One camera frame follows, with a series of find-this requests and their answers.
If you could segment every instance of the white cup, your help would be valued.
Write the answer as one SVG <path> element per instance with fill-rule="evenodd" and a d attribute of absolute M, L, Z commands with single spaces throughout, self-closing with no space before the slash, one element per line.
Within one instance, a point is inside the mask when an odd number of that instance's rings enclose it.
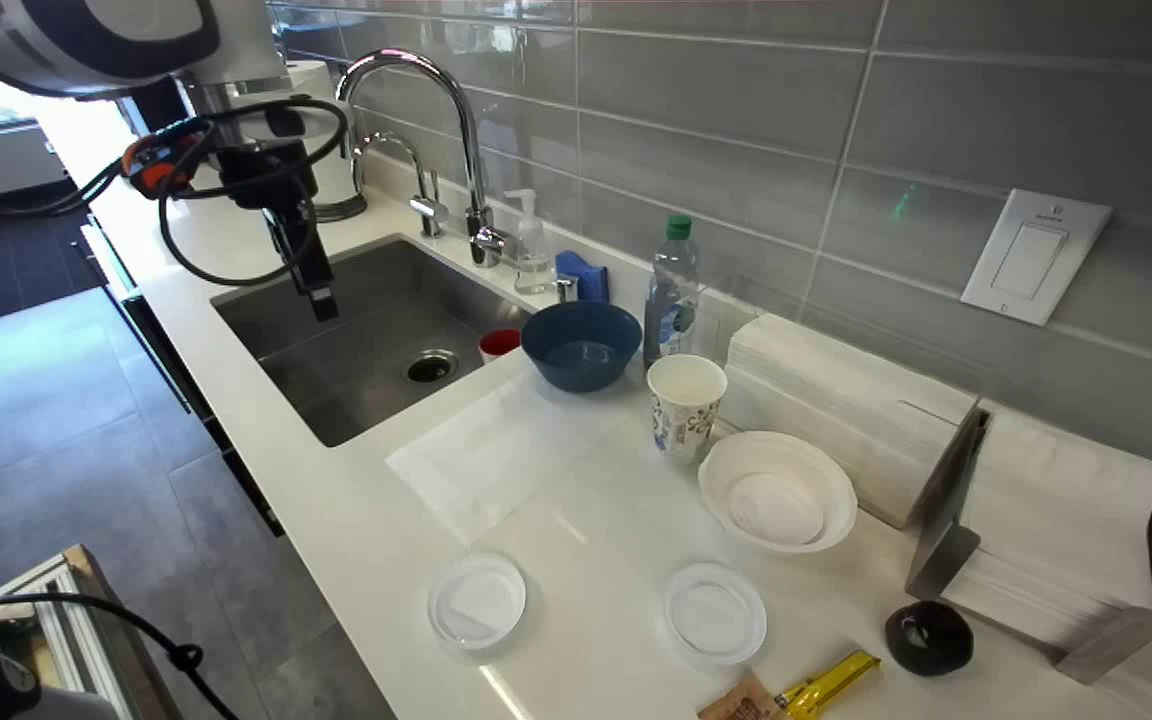
<path fill-rule="evenodd" d="M 647 369 L 647 387 L 654 447 L 681 466 L 698 465 L 716 406 L 727 394 L 727 372 L 706 354 L 660 354 Z"/>

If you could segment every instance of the tile backsplash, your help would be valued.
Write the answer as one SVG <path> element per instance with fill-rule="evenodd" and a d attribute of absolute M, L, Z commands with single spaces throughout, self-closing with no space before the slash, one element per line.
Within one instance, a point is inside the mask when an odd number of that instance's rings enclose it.
<path fill-rule="evenodd" d="M 270 0 L 293 57 L 453 67 L 488 192 L 647 257 L 693 210 L 703 281 L 1152 457 L 1152 0 Z M 355 97 L 465 176 L 453 105 Z M 1006 187 L 1112 202 L 1048 328 L 961 304 Z"/>

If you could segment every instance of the white bowl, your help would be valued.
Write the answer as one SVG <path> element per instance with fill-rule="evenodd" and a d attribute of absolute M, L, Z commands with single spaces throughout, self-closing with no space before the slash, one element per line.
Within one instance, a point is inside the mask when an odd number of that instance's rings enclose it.
<path fill-rule="evenodd" d="M 783 430 L 739 430 L 698 465 L 698 494 L 735 539 L 806 554 L 855 526 L 855 486 L 816 443 Z"/>

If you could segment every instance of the sink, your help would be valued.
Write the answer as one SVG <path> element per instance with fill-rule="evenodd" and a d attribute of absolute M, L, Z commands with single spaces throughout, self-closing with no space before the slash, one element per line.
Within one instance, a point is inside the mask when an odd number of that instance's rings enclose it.
<path fill-rule="evenodd" d="M 476 341 L 527 310 L 445 268 L 403 237 L 330 257 L 336 318 L 316 318 L 293 281 L 216 297 L 216 310 L 336 447 L 480 369 Z"/>

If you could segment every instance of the small white dish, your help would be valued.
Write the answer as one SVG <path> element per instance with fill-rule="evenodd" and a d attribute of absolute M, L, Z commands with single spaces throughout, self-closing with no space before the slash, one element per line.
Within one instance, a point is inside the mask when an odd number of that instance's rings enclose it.
<path fill-rule="evenodd" d="M 735 669 L 767 644 L 767 605 L 743 574 L 686 562 L 663 585 L 663 627 L 697 669 Z"/>
<path fill-rule="evenodd" d="M 698 465 L 698 494 L 735 539 L 806 554 L 855 526 L 855 486 L 816 443 L 783 430 L 725 435 Z"/>
<path fill-rule="evenodd" d="M 465 554 L 428 592 L 432 630 L 459 653 L 499 648 L 527 611 L 524 570 L 491 552 Z"/>

